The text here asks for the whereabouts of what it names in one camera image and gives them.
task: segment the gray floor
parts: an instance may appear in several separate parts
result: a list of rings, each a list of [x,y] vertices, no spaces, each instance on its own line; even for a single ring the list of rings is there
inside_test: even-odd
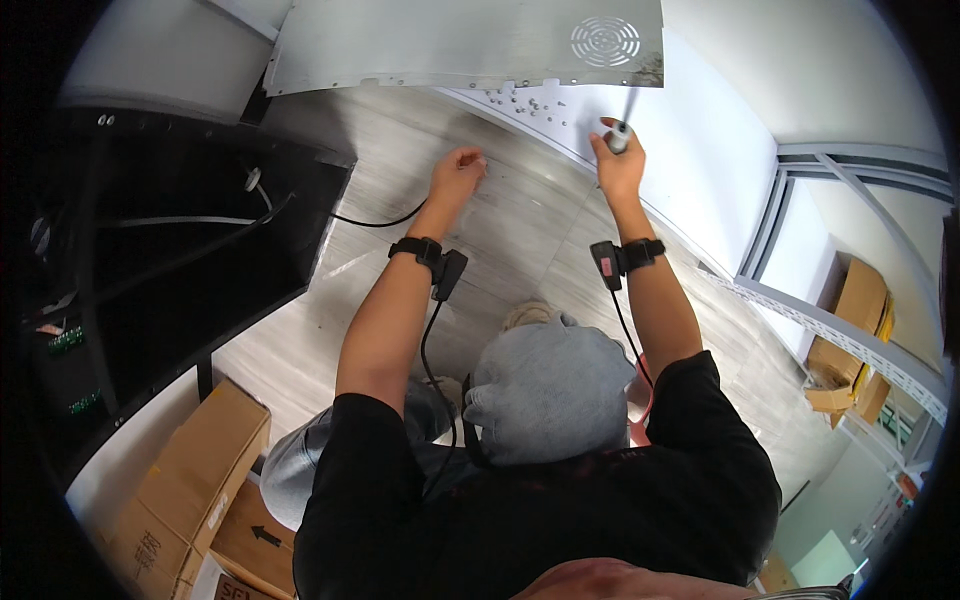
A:
[[[352,146],[359,162],[339,212],[372,222],[406,214],[425,196],[433,162],[458,145],[484,148],[489,175],[444,246],[467,271],[428,342],[434,373],[462,378],[515,304],[541,299],[624,340],[589,244],[615,240],[603,196],[559,154],[415,89],[358,87],[274,100],[264,127]],[[336,223],[309,292],[226,344],[215,367],[273,412],[271,439],[330,405],[350,319],[405,225]],[[832,468],[845,446],[807,407],[804,377],[760,317],[697,269],[697,258],[659,229],[713,352],[725,393],[767,449],[789,499]],[[625,293],[621,306],[627,306]],[[422,365],[415,369],[422,372]]]

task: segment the hand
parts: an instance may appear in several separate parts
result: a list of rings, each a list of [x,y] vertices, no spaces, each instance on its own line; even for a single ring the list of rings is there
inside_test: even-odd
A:
[[[433,167],[426,204],[407,235],[441,241],[486,175],[487,160],[479,147],[461,146],[446,153]]]
[[[600,122],[607,127],[616,125],[617,120],[603,117]],[[643,179],[643,168],[647,163],[647,154],[636,139],[636,133],[631,133],[627,149],[615,155],[607,147],[607,140],[612,135],[608,132],[600,137],[596,133],[590,134],[590,145],[597,156],[597,183],[607,197],[607,204],[611,210],[616,210],[624,204],[636,204],[639,198],[640,180]]]

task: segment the person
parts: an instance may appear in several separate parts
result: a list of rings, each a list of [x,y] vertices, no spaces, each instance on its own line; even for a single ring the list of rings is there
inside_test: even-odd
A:
[[[590,142],[621,244],[655,239],[636,136],[620,155],[594,133]],[[485,174],[479,148],[444,156],[407,237],[442,241]],[[332,407],[263,468],[268,508],[297,530],[299,597],[754,595],[742,586],[770,549],[781,502],[770,460],[721,391],[667,258],[627,284],[654,382],[652,445],[628,447],[623,389],[636,371],[622,346],[528,306],[484,349],[466,394],[464,420],[481,427],[492,467],[458,448],[431,488],[448,451],[431,441],[452,423],[409,379],[431,271],[394,254],[349,326]]]

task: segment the sticker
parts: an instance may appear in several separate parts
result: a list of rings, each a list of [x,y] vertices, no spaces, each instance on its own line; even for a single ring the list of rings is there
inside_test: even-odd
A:
[[[210,515],[210,518],[206,522],[206,526],[210,529],[213,529],[213,526],[217,524],[217,521],[220,520],[220,514],[227,507],[227,495],[225,493],[220,495],[220,502],[217,502],[217,507],[213,509],[213,513]]]

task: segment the black cable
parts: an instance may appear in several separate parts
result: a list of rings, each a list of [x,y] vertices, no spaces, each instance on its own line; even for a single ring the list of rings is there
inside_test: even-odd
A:
[[[410,214],[408,214],[408,215],[405,216],[405,217],[401,217],[401,218],[397,219],[396,221],[391,221],[390,223],[363,223],[363,222],[361,222],[361,221],[354,221],[353,219],[348,219],[347,217],[341,217],[340,215],[338,215],[338,214],[336,214],[336,213],[333,213],[333,212],[329,213],[329,215],[330,215],[331,217],[333,217],[334,219],[339,219],[340,221],[343,221],[343,222],[345,222],[345,223],[351,223],[351,224],[354,224],[354,225],[359,225],[359,226],[362,227],[362,228],[391,228],[391,227],[393,227],[394,225],[399,225],[399,224],[403,223],[404,221],[407,221],[408,219],[410,219],[411,217],[413,217],[415,214],[417,214],[417,213],[420,211],[421,208],[423,208],[423,205],[424,205],[424,204],[426,204],[426,199],[425,199],[425,198],[423,199],[423,202],[421,202],[420,204],[417,204],[417,207],[414,208],[414,209],[410,212]]]
[[[437,471],[437,474],[434,475],[433,481],[430,482],[430,485],[427,486],[426,492],[423,493],[423,497],[426,498],[430,495],[434,488],[437,487],[437,483],[440,481],[440,478],[443,476],[446,466],[450,463],[450,459],[453,458],[453,452],[457,447],[457,416],[453,412],[453,404],[446,399],[444,393],[440,391],[440,384],[437,383],[437,379],[434,378],[432,371],[430,371],[430,365],[426,362],[426,338],[430,335],[430,328],[433,327],[433,323],[437,320],[437,315],[440,313],[440,307],[443,306],[443,301],[437,302],[437,307],[433,310],[433,316],[430,317],[430,322],[426,325],[426,329],[423,331],[423,337],[420,338],[420,360],[423,361],[423,370],[426,371],[426,376],[430,379],[430,385],[433,386],[433,389],[436,390],[437,396],[444,401],[444,406],[446,407],[446,414],[450,418],[450,430],[453,432],[453,440],[450,442],[450,449],[446,453],[444,462],[440,465],[440,470]]]
[[[616,316],[620,318],[620,325],[623,327],[623,332],[627,334],[627,341],[630,342],[630,348],[634,350],[634,356],[636,357],[636,363],[640,367],[640,372],[643,373],[647,383],[650,384],[650,389],[653,390],[654,382],[650,378],[650,373],[647,372],[647,368],[643,366],[643,361],[640,360],[640,354],[636,351],[636,346],[634,346],[634,338],[630,337],[630,330],[627,329],[627,322],[623,320],[623,313],[620,312],[620,302],[616,301],[616,294],[613,292],[613,290],[610,291],[610,295],[613,298],[613,306],[616,307]]]

